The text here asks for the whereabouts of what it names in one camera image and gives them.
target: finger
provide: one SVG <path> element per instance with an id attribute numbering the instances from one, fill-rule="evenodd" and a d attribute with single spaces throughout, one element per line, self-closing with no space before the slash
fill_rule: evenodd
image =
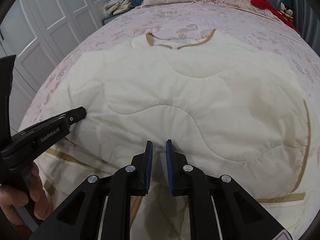
<path id="1" fill-rule="evenodd" d="M 27 203 L 28 197 L 24 192 L 8 185 L 0 187 L 0 207 L 7 219 L 14 225 L 23 225 L 24 223 L 12 205 L 21 207 Z"/>
<path id="2" fill-rule="evenodd" d="M 26 193 L 15 189 L 8 185 L 0 187 L 0 205 L 1 206 L 16 206 L 22 207 L 28 203 L 28 196 Z"/>
<path id="3" fill-rule="evenodd" d="M 31 174 L 35 177 L 40 177 L 39 176 L 39 168 L 37 166 L 37 164 L 35 164 L 35 162 L 31 163 Z"/>
<path id="4" fill-rule="evenodd" d="M 20 216 L 18 215 L 18 213 L 16 212 L 16 210 L 14 209 L 13 206 L 2 206 L 2 211 L 4 213 L 4 215 L 7 217 L 7 219 L 14 225 L 16 226 L 22 226 L 24 225 L 24 222 L 22 221 L 22 219 L 20 218 Z"/>
<path id="5" fill-rule="evenodd" d="M 42 190 L 42 194 L 39 201 L 35 203 L 36 218 L 44 220 L 48 205 L 49 205 L 49 202 L 48 202 L 47 196 L 45 195 L 44 190 Z"/>
<path id="6" fill-rule="evenodd" d="M 32 176 L 30 186 L 30 197 L 34 202 L 38 202 L 43 191 L 40 177 Z"/>
<path id="7" fill-rule="evenodd" d="M 47 219 L 47 217 L 48 217 L 51 213 L 52 213 L 52 207 L 51 207 L 51 205 L 50 205 L 50 203 L 49 203 L 43 219 L 44 219 L 44 220 Z"/>

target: bed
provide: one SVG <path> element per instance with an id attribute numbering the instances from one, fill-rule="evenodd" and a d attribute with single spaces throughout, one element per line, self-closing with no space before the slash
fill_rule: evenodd
<path id="1" fill-rule="evenodd" d="M 108 50 L 145 33 L 155 33 L 157 37 L 175 39 L 201 39 L 208 37 L 213 29 L 250 44 L 257 50 L 282 55 L 296 74 L 300 85 L 308 95 L 308 101 L 320 119 L 320 59 L 318 55 L 294 30 L 281 21 L 271 15 L 261 14 L 256 10 L 252 11 L 248 0 L 216 0 L 215 3 L 175 3 L 135 8 L 108 23 L 82 42 L 52 72 L 28 109 L 20 130 L 46 117 L 46 106 L 52 95 L 85 52 Z M 89 155 L 90 153 L 65 139 L 37 159 L 41 177 L 44 180 L 44 188 L 55 207 L 90 174 L 107 176 L 116 171 L 117 167 L 110 166 L 104 160 L 96 157 L 88 157 Z M 295 224 L 294 221 L 284 222 L 288 222 L 284 226 L 292 233 L 294 240 L 298 240 L 303 235 L 320 208 L 318 198 L 320 169 L 317 169 L 317 174 L 314 176 L 317 177 L 317 186 L 307 192 L 303 200 L 289 201 L 285 204 L 292 206 L 294 212 L 300 213 L 298 219 L 303 221 L 293 228 L 290 227 Z M 167 187 L 163 186 L 164 184 L 165 182 L 156 183 L 151 188 L 153 194 L 159 196 L 159 202 L 156 205 L 151 205 L 148 202 L 149 198 L 133 200 L 135 208 L 133 213 L 136 216 L 132 217 L 132 237 L 187 239 L 179 235 L 179 230 L 183 231 L 188 227 L 188 214 L 185 211 L 186 199 L 181 198 L 174 203 L 174 209 L 168 206 L 166 203 L 172 203 L 172 201 L 166 197 Z M 262 205 L 278 220 L 281 220 L 281 214 L 277 212 L 277 207 L 281 203 L 262 203 Z M 152 216 L 143 218 L 141 215 L 143 212 L 152 212 L 157 218 L 152 218 Z M 155 219 L 162 220 L 164 227 L 158 228 Z"/>

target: white quilt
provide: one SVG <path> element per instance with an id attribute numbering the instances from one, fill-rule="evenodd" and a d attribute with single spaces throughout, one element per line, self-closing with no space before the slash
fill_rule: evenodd
<path id="1" fill-rule="evenodd" d="M 84 149 L 88 165 L 102 160 L 106 173 L 128 165 L 147 140 L 158 158 L 172 139 L 190 164 L 211 176 L 231 175 L 262 202 L 313 190 L 320 128 L 289 64 L 220 31 L 212 34 L 199 41 L 141 35 L 109 51 L 87 52 L 52 95 L 44 118 L 85 107 L 86 119 L 68 139 Z M 163 165 L 156 163 L 131 237 L 187 239 L 186 199 L 168 196 Z M 302 198 L 263 205 L 294 236 L 305 204 Z M 147 226 L 156 214 L 163 218 L 158 234 Z"/>

